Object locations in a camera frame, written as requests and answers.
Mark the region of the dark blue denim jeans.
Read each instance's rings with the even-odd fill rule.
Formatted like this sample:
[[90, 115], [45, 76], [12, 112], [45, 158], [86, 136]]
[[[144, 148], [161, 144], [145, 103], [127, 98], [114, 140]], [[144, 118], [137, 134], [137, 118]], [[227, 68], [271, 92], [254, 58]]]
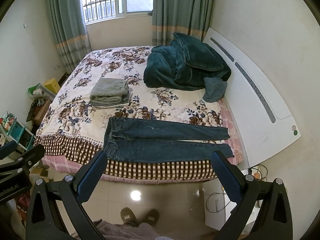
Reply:
[[225, 127], [111, 117], [103, 150], [111, 160], [146, 164], [209, 160], [216, 151], [232, 158], [227, 139]]

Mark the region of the teal white shelf rack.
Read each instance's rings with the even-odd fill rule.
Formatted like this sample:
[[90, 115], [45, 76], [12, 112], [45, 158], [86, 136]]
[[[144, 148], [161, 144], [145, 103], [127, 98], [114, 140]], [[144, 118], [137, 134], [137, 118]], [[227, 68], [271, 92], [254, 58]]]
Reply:
[[1, 116], [1, 135], [7, 141], [15, 141], [24, 151], [32, 148], [35, 141], [35, 135], [12, 113]]

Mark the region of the white bedside cabinet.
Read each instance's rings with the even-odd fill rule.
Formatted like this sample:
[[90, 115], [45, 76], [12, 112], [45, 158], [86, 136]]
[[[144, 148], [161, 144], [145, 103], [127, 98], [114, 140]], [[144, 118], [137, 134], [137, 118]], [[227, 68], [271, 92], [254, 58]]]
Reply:
[[220, 230], [227, 220], [228, 200], [226, 200], [227, 195], [217, 178], [203, 184], [203, 197], [206, 226]]

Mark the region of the brown cardboard box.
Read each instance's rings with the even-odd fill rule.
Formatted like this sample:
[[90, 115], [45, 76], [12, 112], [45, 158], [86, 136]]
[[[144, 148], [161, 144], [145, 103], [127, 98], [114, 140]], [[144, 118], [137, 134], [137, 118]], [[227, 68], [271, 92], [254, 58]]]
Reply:
[[35, 124], [37, 124], [37, 125], [41, 124], [41, 122], [44, 119], [51, 103], [52, 103], [52, 101], [48, 99], [44, 102], [44, 105], [36, 107], [35, 116], [33, 117], [33, 122]]

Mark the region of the left dark slipper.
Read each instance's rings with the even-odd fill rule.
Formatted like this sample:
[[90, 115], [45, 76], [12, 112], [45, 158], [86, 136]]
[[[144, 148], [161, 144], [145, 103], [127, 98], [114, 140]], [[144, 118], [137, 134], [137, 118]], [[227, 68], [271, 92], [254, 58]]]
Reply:
[[138, 227], [138, 220], [135, 214], [129, 207], [125, 207], [120, 212], [121, 219], [124, 225], [129, 225], [132, 227]]

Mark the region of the dark slipper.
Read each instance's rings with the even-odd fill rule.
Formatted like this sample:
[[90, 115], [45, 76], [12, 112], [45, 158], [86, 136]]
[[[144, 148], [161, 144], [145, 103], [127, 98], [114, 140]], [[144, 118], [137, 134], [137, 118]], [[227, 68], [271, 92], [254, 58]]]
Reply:
[[155, 227], [159, 221], [159, 217], [160, 217], [160, 214], [157, 209], [150, 209], [146, 213], [143, 219], [143, 222]]
[[129, 225], [132, 227], [138, 227], [138, 220], [135, 214], [129, 207], [125, 207], [120, 212], [121, 219], [124, 225]]

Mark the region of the white paper roll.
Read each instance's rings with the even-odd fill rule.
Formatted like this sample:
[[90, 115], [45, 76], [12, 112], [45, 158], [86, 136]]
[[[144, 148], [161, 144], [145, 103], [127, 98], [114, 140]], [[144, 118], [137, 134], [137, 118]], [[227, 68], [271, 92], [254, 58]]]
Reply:
[[47, 96], [46, 92], [41, 88], [37, 88], [33, 91], [34, 98], [44, 98], [45, 99], [46, 96]]

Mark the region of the white bed headboard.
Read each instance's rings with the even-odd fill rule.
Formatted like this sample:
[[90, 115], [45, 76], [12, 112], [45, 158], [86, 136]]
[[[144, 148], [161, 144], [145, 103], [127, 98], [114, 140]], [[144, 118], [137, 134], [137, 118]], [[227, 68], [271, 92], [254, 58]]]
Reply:
[[256, 166], [281, 152], [301, 134], [274, 85], [236, 45], [209, 28], [204, 42], [221, 55], [231, 69], [225, 102], [241, 137], [241, 170]]

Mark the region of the yellow cardboard box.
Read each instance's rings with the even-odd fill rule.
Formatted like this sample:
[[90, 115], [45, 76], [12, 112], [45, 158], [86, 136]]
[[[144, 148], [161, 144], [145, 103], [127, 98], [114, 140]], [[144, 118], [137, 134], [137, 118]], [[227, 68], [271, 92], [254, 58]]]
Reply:
[[56, 78], [52, 78], [45, 81], [43, 83], [43, 86], [46, 87], [49, 91], [51, 91], [54, 94], [57, 94], [61, 88]]

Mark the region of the right dark slipper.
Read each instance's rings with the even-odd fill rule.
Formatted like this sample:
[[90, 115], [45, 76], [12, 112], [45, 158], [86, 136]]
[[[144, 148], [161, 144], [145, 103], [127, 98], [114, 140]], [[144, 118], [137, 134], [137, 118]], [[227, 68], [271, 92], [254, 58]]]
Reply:
[[157, 209], [150, 209], [146, 213], [143, 219], [143, 222], [155, 227], [159, 221], [159, 217], [160, 217], [160, 214]]

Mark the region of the floral bed cover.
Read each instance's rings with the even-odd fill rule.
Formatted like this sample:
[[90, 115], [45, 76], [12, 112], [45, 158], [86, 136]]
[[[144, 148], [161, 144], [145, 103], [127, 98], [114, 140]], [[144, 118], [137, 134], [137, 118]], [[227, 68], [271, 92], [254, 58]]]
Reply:
[[[225, 104], [207, 103], [204, 91], [148, 88], [143, 82], [150, 46], [93, 51], [72, 72], [51, 103], [36, 134], [44, 146], [43, 163], [59, 172], [75, 173], [103, 146], [108, 119], [136, 118], [227, 126]], [[100, 78], [123, 79], [131, 92], [125, 106], [95, 107], [90, 93]]]

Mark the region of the dark teal plush blanket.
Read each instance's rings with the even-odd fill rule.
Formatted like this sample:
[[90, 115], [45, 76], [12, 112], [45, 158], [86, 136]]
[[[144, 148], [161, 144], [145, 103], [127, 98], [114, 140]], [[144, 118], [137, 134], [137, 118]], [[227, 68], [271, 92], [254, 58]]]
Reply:
[[148, 56], [143, 81], [149, 88], [195, 91], [204, 89], [203, 100], [223, 98], [231, 69], [211, 46], [183, 34], [174, 33], [168, 46], [156, 46]]

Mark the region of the right green curtain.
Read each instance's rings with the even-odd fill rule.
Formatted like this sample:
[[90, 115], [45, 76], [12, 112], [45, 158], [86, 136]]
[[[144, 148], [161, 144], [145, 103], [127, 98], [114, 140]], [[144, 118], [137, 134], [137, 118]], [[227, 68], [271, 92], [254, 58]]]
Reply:
[[169, 45], [174, 33], [204, 40], [214, 0], [153, 0], [152, 45]]

